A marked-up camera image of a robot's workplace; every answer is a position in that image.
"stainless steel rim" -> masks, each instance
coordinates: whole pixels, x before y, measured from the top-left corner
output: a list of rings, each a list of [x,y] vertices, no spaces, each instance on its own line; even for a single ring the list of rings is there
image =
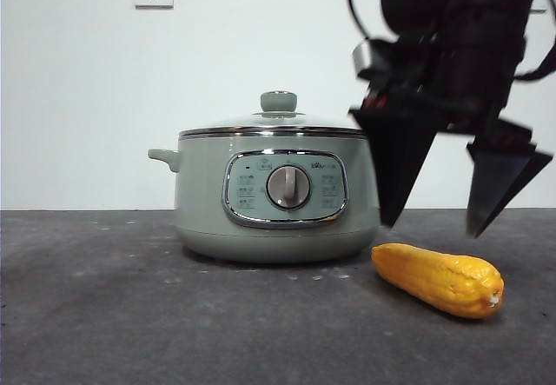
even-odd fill
[[[207,129],[184,130],[180,132],[180,140],[194,137],[231,137],[231,136],[318,136],[318,137],[354,137],[365,138],[359,129],[336,127],[292,127],[292,126],[260,126],[260,127],[219,127]]]

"dark countertop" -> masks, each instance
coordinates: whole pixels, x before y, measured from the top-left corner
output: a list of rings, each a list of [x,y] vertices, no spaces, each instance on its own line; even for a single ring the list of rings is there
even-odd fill
[[[556,209],[506,210],[479,240],[464,215],[407,210],[372,244],[492,262],[485,321],[390,286],[368,249],[241,265],[183,251],[169,211],[3,212],[2,383],[554,383]]]

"robotic arm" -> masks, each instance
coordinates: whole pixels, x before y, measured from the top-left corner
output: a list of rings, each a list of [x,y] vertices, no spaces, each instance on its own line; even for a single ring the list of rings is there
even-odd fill
[[[467,233],[479,236],[552,160],[530,129],[499,118],[515,79],[556,69],[553,48],[537,70],[514,76],[532,0],[381,0],[395,42],[371,38],[348,2],[366,37],[354,51],[357,76],[369,81],[350,112],[370,141],[382,222],[394,225],[434,136],[465,134],[475,136]]]

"brand logo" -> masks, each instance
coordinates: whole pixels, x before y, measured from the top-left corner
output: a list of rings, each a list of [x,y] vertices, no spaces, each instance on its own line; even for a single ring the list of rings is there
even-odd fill
[[[336,169],[336,165],[334,165],[333,163],[325,164],[320,162],[313,162],[311,163],[311,168],[312,169]]]

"control panel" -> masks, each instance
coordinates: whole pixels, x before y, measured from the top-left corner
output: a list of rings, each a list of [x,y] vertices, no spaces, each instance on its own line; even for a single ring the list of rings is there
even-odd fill
[[[341,160],[308,150],[241,153],[227,167],[222,193],[226,212],[252,227],[305,227],[332,221],[347,203]]]

